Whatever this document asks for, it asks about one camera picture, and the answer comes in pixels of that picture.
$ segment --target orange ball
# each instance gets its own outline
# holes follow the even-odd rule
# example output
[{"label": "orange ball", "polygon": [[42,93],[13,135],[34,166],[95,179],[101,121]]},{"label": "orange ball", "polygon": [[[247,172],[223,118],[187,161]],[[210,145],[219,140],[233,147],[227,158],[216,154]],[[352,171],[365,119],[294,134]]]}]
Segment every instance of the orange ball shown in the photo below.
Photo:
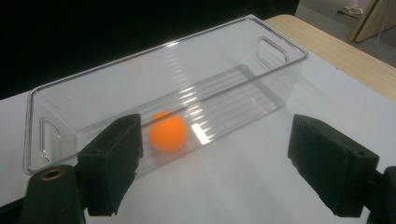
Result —
[{"label": "orange ball", "polygon": [[[163,111],[155,115],[152,120],[169,114]],[[154,123],[148,128],[148,139],[152,145],[161,151],[175,151],[183,147],[188,136],[188,127],[179,115],[173,115]]]}]

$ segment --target transparent container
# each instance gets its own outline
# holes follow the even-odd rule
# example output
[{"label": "transparent container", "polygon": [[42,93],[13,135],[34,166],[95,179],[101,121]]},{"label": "transparent container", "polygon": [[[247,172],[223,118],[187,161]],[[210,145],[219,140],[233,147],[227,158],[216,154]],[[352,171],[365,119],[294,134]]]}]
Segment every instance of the transparent container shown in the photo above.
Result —
[{"label": "transparent container", "polygon": [[[139,113],[138,175],[242,128],[287,101],[307,52],[254,16],[40,86],[28,97],[23,168],[76,164],[113,120]],[[163,111],[164,117],[153,119]],[[173,152],[149,141],[152,125],[179,115],[188,127]]]}]

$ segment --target container handle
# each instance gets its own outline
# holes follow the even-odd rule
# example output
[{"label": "container handle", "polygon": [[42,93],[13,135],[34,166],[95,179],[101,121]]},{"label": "container handle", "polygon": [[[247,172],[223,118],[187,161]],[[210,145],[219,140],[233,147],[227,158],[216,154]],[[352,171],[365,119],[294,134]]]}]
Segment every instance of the container handle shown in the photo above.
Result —
[{"label": "container handle", "polygon": [[259,58],[260,62],[265,64],[265,66],[267,66],[271,70],[275,69],[275,67],[271,65],[267,60],[265,60],[260,53],[260,43],[262,41],[267,43],[269,46],[276,49],[277,51],[279,51],[283,55],[283,58],[285,59],[285,64],[290,62],[289,54],[284,49],[282,49],[278,44],[274,43],[272,40],[268,39],[267,37],[261,36],[257,41],[256,55]]},{"label": "container handle", "polygon": [[59,147],[60,147],[60,140],[61,140],[61,133],[59,132],[59,130],[55,127],[55,125],[53,125],[49,120],[47,119],[41,119],[40,121],[40,154],[41,157],[45,160],[50,162],[50,156],[48,153],[48,144],[47,141],[51,140],[51,139],[47,139],[47,138],[51,138],[51,137],[55,137],[57,138]]}]

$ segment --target dark background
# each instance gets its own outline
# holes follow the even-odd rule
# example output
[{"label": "dark background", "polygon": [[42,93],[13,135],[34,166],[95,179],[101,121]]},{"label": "dark background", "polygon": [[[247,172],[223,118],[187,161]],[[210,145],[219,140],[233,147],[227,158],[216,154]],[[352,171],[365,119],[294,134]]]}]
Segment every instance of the dark background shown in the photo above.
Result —
[{"label": "dark background", "polygon": [[299,0],[12,1],[1,6],[0,99],[254,14],[294,14]]}]

